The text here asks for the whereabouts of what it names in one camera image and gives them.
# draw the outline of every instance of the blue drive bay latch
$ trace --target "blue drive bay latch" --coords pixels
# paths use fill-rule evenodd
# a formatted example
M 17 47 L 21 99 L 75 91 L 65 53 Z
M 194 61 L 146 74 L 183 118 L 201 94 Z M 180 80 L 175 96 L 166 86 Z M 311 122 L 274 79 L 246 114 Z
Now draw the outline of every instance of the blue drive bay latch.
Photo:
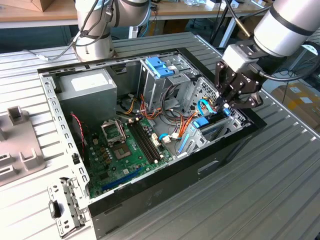
M 161 61 L 158 57 L 148 57 L 145 59 L 146 64 L 152 69 L 152 71 L 158 76 L 158 78 L 164 78 L 175 74 L 167 68 L 166 63 Z

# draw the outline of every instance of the slotted metal table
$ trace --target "slotted metal table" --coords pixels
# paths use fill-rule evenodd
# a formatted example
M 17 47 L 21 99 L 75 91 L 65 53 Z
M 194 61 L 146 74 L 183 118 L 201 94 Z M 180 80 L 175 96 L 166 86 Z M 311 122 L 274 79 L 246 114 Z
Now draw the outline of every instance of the slotted metal table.
M 119 56 L 187 48 L 215 71 L 220 54 L 201 37 L 178 33 L 114 42 Z M 63 47 L 36 52 L 57 56 Z M 0 239 L 59 239 L 47 185 L 70 170 L 36 69 L 78 62 L 70 49 L 55 63 L 25 52 L 0 54 L 0 115 L 21 106 L 46 168 L 0 187 Z M 105 237 L 108 240 L 314 239 L 320 232 L 320 137 L 264 90 L 255 109 L 267 122 L 237 157 L 198 183 Z M 72 240 L 94 239 L 88 222 Z

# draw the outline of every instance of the wooden table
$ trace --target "wooden table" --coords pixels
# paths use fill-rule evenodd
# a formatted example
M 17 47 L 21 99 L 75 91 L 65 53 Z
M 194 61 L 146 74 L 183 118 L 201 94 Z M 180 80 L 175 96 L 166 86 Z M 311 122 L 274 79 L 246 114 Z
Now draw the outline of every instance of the wooden table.
M 206 4 L 200 6 L 188 6 L 182 2 L 162 1 L 157 4 L 157 21 L 173 19 L 201 19 L 216 18 L 218 7 L 209 7 Z M 77 11 L 73 0 L 55 0 L 45 12 L 31 11 L 27 9 L 0 5 L 0 29 L 7 28 L 27 28 L 45 26 L 65 26 L 77 25 Z M 237 16 L 246 16 L 261 9 L 250 1 L 240 4 L 235 8 Z M 154 12 L 151 13 L 150 20 L 155 19 Z M 225 47 L 234 30 L 236 23 L 232 20 L 223 36 L 220 47 Z M 138 28 L 130 27 L 129 38 L 137 37 Z

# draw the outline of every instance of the metal case frame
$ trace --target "metal case frame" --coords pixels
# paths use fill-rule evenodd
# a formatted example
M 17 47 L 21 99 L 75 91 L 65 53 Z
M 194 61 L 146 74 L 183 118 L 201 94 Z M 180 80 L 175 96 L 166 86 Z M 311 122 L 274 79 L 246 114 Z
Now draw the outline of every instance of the metal case frame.
M 54 82 L 52 81 L 53 77 L 70 74 L 75 71 L 86 71 L 88 69 L 97 69 L 119 64 L 125 60 L 133 62 L 147 55 L 163 57 L 172 52 L 183 55 L 208 80 L 213 81 L 215 78 L 215 75 L 185 48 L 149 52 L 132 58 L 126 57 L 91 61 L 38 70 L 50 110 L 54 113 L 54 124 L 60 135 L 65 137 L 63 141 L 66 143 L 65 146 L 67 146 L 66 152 L 70 155 L 70 164 L 73 165 L 72 170 L 78 179 L 78 184 L 81 189 L 81 191 L 77 191 L 78 193 L 82 193 L 81 198 L 77 200 L 79 208 L 83 209 L 88 207 L 97 239 L 104 237 L 119 226 L 230 162 L 247 141 L 266 126 L 266 123 L 251 109 L 242 109 L 240 113 L 250 120 L 251 124 L 249 126 L 206 147 L 206 151 L 199 150 L 190 156 L 186 156 L 183 160 L 175 161 L 173 164 L 153 174 L 145 176 L 144 178 L 137 178 L 134 182 L 128 182 L 125 185 L 126 187 L 111 190 L 107 196 L 103 194 L 95 198 L 94 201 L 88 200 L 85 187 L 89 181 L 89 176 L 83 162 L 80 160 L 75 163 L 74 158 L 72 158 L 73 154 L 77 154 L 78 156 L 80 154 L 73 138 L 70 136 L 71 133 L 64 114 L 59 101 L 56 99 Z

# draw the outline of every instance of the ram slot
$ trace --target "ram slot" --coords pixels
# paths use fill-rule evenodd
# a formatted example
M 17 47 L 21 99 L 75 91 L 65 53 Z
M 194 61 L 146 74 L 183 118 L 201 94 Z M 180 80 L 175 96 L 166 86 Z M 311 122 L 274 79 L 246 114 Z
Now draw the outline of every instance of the ram slot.
M 146 156 L 148 162 L 153 164 L 155 160 L 160 160 L 160 155 L 157 152 L 156 148 L 146 136 L 143 128 L 139 123 L 134 123 L 128 125 L 130 132 L 133 134 L 134 139 L 136 140 L 138 146 L 141 148 L 142 152 Z

